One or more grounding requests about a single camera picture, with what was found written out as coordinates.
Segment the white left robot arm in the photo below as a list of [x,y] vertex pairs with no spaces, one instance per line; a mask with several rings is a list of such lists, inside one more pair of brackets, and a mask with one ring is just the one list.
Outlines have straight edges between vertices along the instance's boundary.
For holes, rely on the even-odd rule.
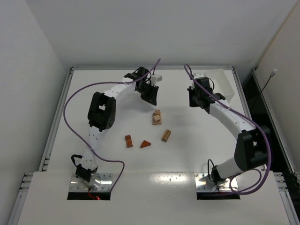
[[128,94],[138,92],[143,101],[151,105],[157,104],[159,89],[157,83],[162,80],[162,76],[155,75],[155,69],[155,67],[151,69],[139,67],[124,75],[120,82],[112,82],[113,87],[110,89],[93,94],[87,115],[90,127],[88,140],[85,140],[73,128],[71,129],[88,148],[82,155],[72,155],[71,157],[72,160],[80,159],[79,163],[74,164],[75,174],[84,183],[94,183],[98,170],[98,159],[107,163],[125,164],[121,160],[109,160],[101,157],[97,152],[97,145],[115,123],[117,103]]

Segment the orange triangle wood block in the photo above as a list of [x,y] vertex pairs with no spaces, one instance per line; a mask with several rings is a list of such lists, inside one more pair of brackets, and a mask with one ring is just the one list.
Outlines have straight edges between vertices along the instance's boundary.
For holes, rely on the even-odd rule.
[[149,146],[151,146],[151,143],[146,140],[143,140],[142,144],[140,145],[140,148],[142,149]]

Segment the pale long wood block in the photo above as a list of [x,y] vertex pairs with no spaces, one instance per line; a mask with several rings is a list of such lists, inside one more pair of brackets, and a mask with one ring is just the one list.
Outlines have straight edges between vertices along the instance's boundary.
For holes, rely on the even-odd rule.
[[162,124],[162,113],[160,112],[159,114],[159,120],[157,120],[157,124],[161,125]]

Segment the metal mounting plate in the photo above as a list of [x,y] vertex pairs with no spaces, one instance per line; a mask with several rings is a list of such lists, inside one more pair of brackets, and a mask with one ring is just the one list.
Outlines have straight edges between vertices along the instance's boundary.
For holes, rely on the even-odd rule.
[[95,173],[90,181],[85,181],[79,176],[72,174],[69,192],[109,192],[112,188],[113,175],[110,173]]
[[225,179],[218,184],[214,184],[209,178],[208,173],[194,173],[195,186],[197,193],[229,193],[238,191],[238,183],[236,178],[230,181],[229,178]]

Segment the orange arch wood block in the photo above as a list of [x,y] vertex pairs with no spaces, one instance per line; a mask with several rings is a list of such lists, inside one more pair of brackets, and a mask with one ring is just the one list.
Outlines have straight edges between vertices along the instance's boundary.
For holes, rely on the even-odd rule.
[[126,141],[127,148],[133,147],[131,135],[126,135],[125,136],[125,141]]

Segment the engraved long wood block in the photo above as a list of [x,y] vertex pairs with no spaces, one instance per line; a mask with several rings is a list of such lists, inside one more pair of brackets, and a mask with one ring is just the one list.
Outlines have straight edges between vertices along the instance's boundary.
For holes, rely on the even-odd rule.
[[152,115],[152,125],[157,125],[157,121],[155,120],[155,114]]

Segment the small brown wood cube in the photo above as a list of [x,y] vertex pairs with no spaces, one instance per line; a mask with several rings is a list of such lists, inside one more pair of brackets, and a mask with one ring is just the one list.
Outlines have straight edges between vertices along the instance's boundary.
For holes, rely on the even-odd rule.
[[160,114],[160,110],[156,109],[156,110],[154,111],[154,114],[155,114],[155,115],[159,115],[159,114]]

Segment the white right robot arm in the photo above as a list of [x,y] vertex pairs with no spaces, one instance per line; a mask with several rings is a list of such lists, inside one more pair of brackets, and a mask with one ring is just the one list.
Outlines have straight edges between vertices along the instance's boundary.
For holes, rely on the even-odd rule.
[[220,121],[236,140],[234,156],[213,166],[210,173],[212,182],[218,184],[259,166],[270,166],[270,130],[266,126],[256,126],[249,118],[233,110],[222,94],[213,92],[205,75],[193,74],[192,81],[188,88],[190,107],[205,110]]

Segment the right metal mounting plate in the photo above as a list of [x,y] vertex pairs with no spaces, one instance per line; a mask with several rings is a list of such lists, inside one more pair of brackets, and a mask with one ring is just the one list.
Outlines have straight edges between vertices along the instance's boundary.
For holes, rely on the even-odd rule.
[[230,181],[229,178],[225,179],[218,184],[214,184],[209,178],[208,173],[194,173],[195,186],[197,193],[229,193],[238,191],[238,183],[236,178]]

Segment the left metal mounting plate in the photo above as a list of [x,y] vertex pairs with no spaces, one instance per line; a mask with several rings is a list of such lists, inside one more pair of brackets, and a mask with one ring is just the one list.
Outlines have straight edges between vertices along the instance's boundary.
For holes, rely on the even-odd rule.
[[69,192],[109,192],[112,188],[113,175],[110,173],[95,173],[90,181],[85,181],[79,176],[72,174]]

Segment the striped dark wood block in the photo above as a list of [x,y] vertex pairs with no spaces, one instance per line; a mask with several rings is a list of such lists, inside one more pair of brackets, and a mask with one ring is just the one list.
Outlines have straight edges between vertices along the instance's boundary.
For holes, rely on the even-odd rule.
[[164,134],[162,135],[161,140],[164,141],[164,142],[167,142],[169,137],[170,137],[170,134],[171,134],[171,131],[166,129]]

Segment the small pale wood cube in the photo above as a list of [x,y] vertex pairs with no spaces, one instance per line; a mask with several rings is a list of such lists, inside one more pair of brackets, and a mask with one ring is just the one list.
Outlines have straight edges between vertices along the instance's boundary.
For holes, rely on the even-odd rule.
[[157,121],[161,120],[161,117],[160,117],[159,114],[156,114],[156,115],[153,116],[153,119],[154,119],[155,122],[157,122]]

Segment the white translucent plastic bin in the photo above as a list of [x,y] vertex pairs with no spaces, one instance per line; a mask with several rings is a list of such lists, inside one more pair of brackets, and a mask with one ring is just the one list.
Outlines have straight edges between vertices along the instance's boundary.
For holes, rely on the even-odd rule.
[[234,96],[234,91],[223,69],[207,70],[204,76],[212,80],[213,93],[222,94],[228,103]]

